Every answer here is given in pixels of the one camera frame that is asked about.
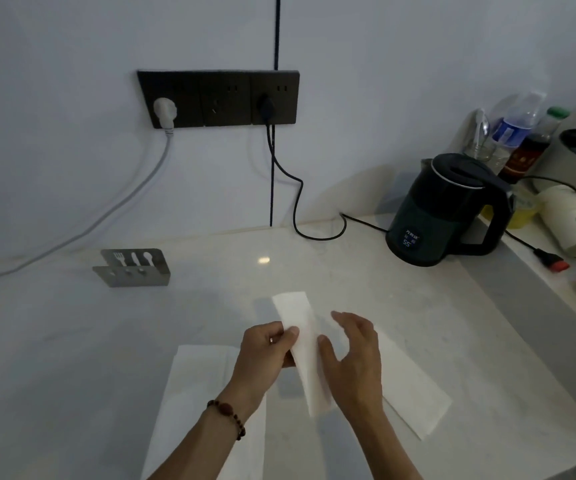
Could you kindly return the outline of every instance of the white paper cup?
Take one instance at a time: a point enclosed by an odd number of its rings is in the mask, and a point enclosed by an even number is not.
[[[576,257],[576,192],[567,185],[549,187],[537,195],[540,215],[561,249]]]

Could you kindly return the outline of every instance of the plastic bottle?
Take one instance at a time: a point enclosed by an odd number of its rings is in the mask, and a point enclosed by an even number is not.
[[[517,148],[499,172],[501,179],[516,184],[532,167],[541,154],[550,146],[552,135],[570,111],[559,106],[548,108],[546,115]]]
[[[479,153],[479,158],[498,174],[510,158],[510,153],[522,144],[537,123],[537,115],[546,94],[531,91],[517,100],[499,120]]]

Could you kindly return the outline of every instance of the blue label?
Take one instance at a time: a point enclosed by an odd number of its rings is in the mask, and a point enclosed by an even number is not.
[[[501,120],[499,126],[492,133],[492,139],[508,148],[516,148],[522,144],[522,141],[530,134],[530,131],[530,128],[519,128]]]

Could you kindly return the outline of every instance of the folded white paper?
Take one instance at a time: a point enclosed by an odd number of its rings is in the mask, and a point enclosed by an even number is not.
[[[150,446],[141,472],[148,478],[195,425],[206,403],[232,375],[239,349],[184,345],[172,361]],[[235,442],[218,480],[261,480],[266,443],[266,398],[246,423],[245,441]]]
[[[319,358],[317,337],[321,333],[320,323],[303,291],[275,295],[273,303],[284,330],[299,327],[299,338],[291,350],[292,357],[303,384],[308,412],[311,417],[316,417],[334,405]]]
[[[420,440],[432,433],[452,400],[383,330],[379,334],[383,397]]]

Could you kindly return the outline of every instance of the person's right hand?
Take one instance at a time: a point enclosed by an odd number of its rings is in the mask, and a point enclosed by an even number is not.
[[[320,335],[319,353],[332,397],[350,421],[383,411],[381,357],[372,322],[352,313],[331,312],[350,342],[350,352],[337,360],[330,340]]]

